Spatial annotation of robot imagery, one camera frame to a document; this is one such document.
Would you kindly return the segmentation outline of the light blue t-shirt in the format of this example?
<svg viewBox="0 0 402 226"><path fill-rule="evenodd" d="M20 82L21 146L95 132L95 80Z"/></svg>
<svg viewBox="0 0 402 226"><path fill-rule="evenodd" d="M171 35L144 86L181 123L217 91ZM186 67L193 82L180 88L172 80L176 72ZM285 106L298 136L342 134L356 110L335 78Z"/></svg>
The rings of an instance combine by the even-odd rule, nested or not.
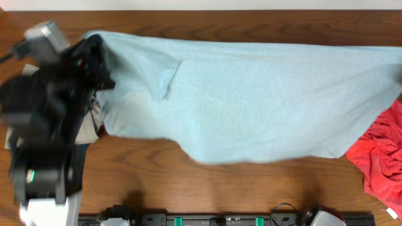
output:
<svg viewBox="0 0 402 226"><path fill-rule="evenodd" d="M401 93L401 48L186 41L100 31L113 136L207 164L338 158Z"/></svg>

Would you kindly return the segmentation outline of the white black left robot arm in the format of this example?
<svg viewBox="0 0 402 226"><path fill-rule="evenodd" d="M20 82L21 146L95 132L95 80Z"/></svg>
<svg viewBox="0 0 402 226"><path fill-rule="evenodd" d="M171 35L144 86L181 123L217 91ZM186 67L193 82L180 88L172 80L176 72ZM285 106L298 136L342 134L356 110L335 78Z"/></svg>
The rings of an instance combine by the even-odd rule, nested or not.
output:
<svg viewBox="0 0 402 226"><path fill-rule="evenodd" d="M8 54L28 56L38 70L1 85L14 197L26 225L77 225L87 146L76 138L96 92L115 87L104 41L92 35L57 50L47 38L24 39Z"/></svg>

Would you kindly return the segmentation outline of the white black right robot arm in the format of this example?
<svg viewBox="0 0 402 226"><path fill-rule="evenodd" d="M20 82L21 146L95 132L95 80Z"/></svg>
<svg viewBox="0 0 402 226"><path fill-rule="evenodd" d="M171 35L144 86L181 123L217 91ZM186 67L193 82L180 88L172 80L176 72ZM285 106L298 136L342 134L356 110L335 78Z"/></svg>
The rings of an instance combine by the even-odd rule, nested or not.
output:
<svg viewBox="0 0 402 226"><path fill-rule="evenodd" d="M331 209L315 205L298 222L299 226L346 226L345 221Z"/></svg>

